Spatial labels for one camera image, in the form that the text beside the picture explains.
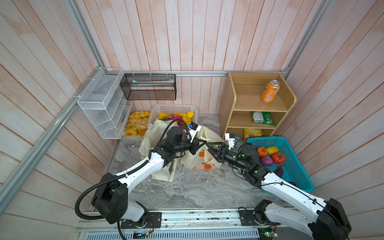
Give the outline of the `yellow plastic grocery bag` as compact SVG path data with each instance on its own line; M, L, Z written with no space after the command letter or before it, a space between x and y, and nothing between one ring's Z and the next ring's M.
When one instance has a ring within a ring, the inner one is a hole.
M223 139L218 134L205 126L202 126L196 137L207 142L221 143L223 141ZM182 157L181 163L186 169L189 170L218 169L222 166L222 164L216 161L214 157L209 153L208 147L206 145L198 149L195 155L187 151Z

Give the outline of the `orange toy pumpkin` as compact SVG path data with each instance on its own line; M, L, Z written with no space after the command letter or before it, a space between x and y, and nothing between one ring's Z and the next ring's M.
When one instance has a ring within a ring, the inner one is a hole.
M257 153L259 154L259 157L267 157L268 156L268 150L264 147L258 147L257 148Z

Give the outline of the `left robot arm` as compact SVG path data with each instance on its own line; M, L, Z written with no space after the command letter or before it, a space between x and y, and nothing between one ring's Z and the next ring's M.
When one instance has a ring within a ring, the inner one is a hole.
M176 157L181 157L185 152L195 154L206 143L196 137L201 128L196 123L191 123L184 129L167 126L159 142L149 150L145 159L116 175L103 175L98 184L84 191L75 203L76 215L83 220L105 219L109 224L131 221L139 227L144 226L148 221L149 211L139 202L129 202L130 192ZM89 216L80 210L81 201L92 191L95 191L92 206L99 212L98 216Z

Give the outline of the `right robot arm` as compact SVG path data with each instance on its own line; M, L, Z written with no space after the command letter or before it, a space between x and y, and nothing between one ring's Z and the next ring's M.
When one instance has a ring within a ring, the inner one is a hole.
M349 238L352 227L342 204L337 200L318 198L284 181L260 163L260 155L252 145L245 144L238 152L232 151L224 142L206 145L217 162L240 169L243 178L251 185L295 207L294 210L286 209L263 200L254 209L254 221L257 224L282 224L315 240Z

